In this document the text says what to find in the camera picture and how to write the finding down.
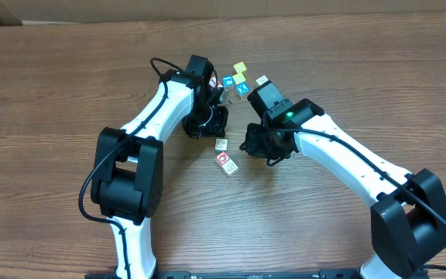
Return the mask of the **plain wooden block green side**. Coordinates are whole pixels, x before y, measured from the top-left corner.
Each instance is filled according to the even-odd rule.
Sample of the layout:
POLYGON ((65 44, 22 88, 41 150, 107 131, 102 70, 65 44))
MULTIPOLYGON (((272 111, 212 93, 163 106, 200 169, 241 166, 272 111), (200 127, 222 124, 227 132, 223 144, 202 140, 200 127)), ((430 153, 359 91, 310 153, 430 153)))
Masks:
POLYGON ((220 152, 226 152, 228 149, 228 140, 227 139, 222 139, 222 138, 217 138, 216 142, 215 142, 215 152, 216 153, 220 153, 220 152))

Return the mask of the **red O wooden block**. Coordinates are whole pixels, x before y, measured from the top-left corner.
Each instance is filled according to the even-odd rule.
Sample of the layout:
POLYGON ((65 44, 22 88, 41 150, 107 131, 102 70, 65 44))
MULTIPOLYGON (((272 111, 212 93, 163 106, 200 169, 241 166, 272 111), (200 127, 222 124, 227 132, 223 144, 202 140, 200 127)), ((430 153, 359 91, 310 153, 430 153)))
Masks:
POLYGON ((225 151, 221 151, 216 155, 215 160, 220 166, 223 167, 227 162, 231 160, 231 157, 225 151))

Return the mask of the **yellow framed wooden block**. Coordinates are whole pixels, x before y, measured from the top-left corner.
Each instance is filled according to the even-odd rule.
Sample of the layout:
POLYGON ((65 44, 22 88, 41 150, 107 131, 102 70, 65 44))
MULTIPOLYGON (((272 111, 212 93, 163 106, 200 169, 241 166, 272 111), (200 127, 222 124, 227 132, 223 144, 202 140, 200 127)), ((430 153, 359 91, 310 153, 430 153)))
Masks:
POLYGON ((233 160, 226 161, 221 167, 228 177, 233 176, 238 171, 238 166, 233 160))

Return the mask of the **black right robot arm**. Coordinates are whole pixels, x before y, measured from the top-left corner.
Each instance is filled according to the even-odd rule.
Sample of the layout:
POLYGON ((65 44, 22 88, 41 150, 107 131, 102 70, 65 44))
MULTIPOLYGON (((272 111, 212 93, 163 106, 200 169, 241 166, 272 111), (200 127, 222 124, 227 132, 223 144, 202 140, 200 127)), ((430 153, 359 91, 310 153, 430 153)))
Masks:
POLYGON ((260 123, 247 127, 241 150, 273 166, 301 153, 327 168, 370 211, 374 257, 361 278, 411 278, 446 248, 446 194, 430 170, 398 167, 342 131, 308 99, 249 98, 260 123))

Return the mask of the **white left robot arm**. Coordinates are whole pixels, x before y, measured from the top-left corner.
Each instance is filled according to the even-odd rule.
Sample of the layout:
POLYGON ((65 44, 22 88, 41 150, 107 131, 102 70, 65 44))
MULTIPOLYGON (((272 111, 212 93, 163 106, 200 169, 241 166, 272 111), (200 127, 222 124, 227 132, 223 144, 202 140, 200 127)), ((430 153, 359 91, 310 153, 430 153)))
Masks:
POLYGON ((151 278, 157 261, 152 248, 151 218, 163 192, 163 149, 177 125, 194 139, 223 137, 228 110, 221 91, 210 85, 211 64, 172 68, 160 74, 149 104, 120 129, 104 128, 94 167, 82 188, 100 208, 97 222, 111 226, 118 266, 113 278, 151 278))

